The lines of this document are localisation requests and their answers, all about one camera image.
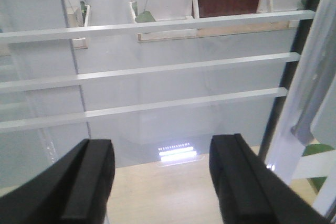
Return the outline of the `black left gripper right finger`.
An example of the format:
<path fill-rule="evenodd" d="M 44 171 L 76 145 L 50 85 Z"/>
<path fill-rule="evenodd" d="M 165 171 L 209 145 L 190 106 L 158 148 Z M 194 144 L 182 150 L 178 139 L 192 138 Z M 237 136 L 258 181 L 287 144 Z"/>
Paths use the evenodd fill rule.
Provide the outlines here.
<path fill-rule="evenodd" d="M 209 171 L 224 223 L 329 223 L 269 170 L 240 134 L 212 137 Z"/>

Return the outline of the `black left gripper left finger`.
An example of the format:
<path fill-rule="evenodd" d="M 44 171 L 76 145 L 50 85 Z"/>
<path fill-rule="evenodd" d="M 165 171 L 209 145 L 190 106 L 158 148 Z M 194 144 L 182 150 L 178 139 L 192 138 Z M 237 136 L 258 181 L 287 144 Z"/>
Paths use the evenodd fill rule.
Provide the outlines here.
<path fill-rule="evenodd" d="M 115 175 L 108 139 L 84 139 L 1 197 L 1 223 L 104 223 Z"/>

